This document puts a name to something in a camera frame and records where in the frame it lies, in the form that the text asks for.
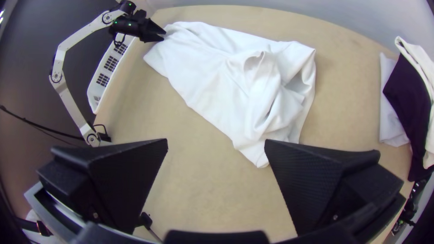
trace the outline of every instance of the white cloth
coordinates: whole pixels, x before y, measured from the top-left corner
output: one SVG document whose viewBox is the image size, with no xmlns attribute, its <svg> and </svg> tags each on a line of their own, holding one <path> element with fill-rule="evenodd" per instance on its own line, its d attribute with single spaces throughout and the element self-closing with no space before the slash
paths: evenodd
<svg viewBox="0 0 434 244">
<path fill-rule="evenodd" d="M 384 86 L 395 68 L 396 61 L 380 53 L 381 89 L 380 89 L 380 142 L 399 147 L 408 143 L 408 137 L 398 115 L 383 94 Z"/>
<path fill-rule="evenodd" d="M 408 44 L 401 37 L 396 37 L 395 45 L 401 54 L 411 63 L 411 65 L 419 73 L 425 83 L 429 97 L 431 98 L 431 106 L 433 105 L 434 95 L 434 63 L 426 54 L 421 46 Z M 424 156 L 424 168 L 434 165 L 434 128 L 433 128 L 434 108 L 431 108 L 429 115 L 428 134 L 426 137 Z"/>
<path fill-rule="evenodd" d="M 258 168 L 265 139 L 298 143 L 315 95 L 315 49 L 200 22 L 165 27 L 144 60 Z"/>
</svg>

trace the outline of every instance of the black cable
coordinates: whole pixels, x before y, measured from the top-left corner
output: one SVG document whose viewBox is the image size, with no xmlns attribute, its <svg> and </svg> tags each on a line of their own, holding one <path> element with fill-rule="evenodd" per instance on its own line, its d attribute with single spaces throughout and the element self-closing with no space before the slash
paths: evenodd
<svg viewBox="0 0 434 244">
<path fill-rule="evenodd" d="M 15 117 L 15 118 L 17 118 L 17 119 L 19 119 L 19 120 L 21 120 L 21 121 L 23 121 L 23 122 L 25 122 L 25 123 L 31 125 L 31 126 L 34 126 L 34 127 L 37 127 L 37 128 L 39 128 L 39 129 L 43 129 L 43 130 L 46 130 L 46 131 L 49 131 L 49 132 L 53 132 L 53 133 L 58 134 L 58 135 L 61 135 L 61 136 L 66 136 L 66 137 L 73 138 L 73 139 L 76 139 L 76 140 L 85 141 L 83 137 L 73 136 L 73 135 L 70 135 L 70 134 L 66 134 L 66 133 L 63 133 L 63 132 L 60 132 L 60 131 L 56 131 L 56 130 L 53 130 L 53 129 L 47 128 L 47 127 L 45 127 L 45 126 L 42 126 L 42 125 L 38 125 L 38 124 L 36 124 L 36 123 L 33 123 L 33 122 L 27 120 L 26 118 L 24 118 L 24 117 L 20 117 L 20 116 L 14 114 L 13 112 L 9 111 L 9 110 L 6 109 L 6 107 L 3 106 L 3 105 L 0 105 L 0 109 L 3 110 L 3 111 L 5 111 L 5 112 L 8 113 L 9 115 L 12 115 L 13 117 Z"/>
<path fill-rule="evenodd" d="M 103 124 L 94 125 L 94 127 L 97 127 L 97 126 L 102 126 L 104 128 L 104 133 L 107 135 L 107 129 L 105 128 L 105 125 L 103 125 Z"/>
<path fill-rule="evenodd" d="M 50 136 L 50 137 L 56 139 L 56 140 L 59 140 L 59 141 L 61 141 L 61 142 L 64 142 L 64 143 L 69 144 L 69 145 L 72 145 L 72 146 L 80 147 L 80 146 L 78 146 L 78 145 L 75 145 L 75 144 L 69 143 L 69 142 L 67 142 L 67 141 L 64 141 L 64 140 L 62 140 L 62 139 L 60 139 L 60 138 L 58 138 L 58 137 L 55 137 L 55 136 L 53 136 L 53 135 L 51 135 L 51 134 L 48 134 L 47 132 L 45 132 L 45 131 L 39 129 L 38 127 L 35 127 L 35 126 L 32 126 L 32 127 L 35 128 L 35 129 L 37 129 L 38 131 L 44 133 L 45 135 Z"/>
</svg>

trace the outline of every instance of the beige table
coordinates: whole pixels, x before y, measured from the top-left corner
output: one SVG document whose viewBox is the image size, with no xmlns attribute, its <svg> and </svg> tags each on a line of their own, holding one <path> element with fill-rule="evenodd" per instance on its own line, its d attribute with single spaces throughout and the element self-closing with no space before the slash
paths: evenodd
<svg viewBox="0 0 434 244">
<path fill-rule="evenodd" d="M 189 6 L 158 10 L 152 19 L 162 27 L 202 21 L 315 48 L 316 96 L 300 143 L 380 150 L 380 164 L 405 180 L 401 193 L 409 195 L 409 146 L 378 143 L 379 53 L 396 57 L 390 50 L 340 26 L 272 9 Z M 106 125 L 114 143 L 168 139 L 169 152 L 144 206 L 156 234 L 264 230 L 272 242 L 296 237 L 271 168 L 257 169 L 228 137 L 185 105 L 168 80 L 143 61 L 151 46 L 134 42 L 129 48 L 95 123 Z M 383 242 L 395 220 L 374 243 Z M 148 236 L 143 227 L 135 235 Z"/>
</svg>

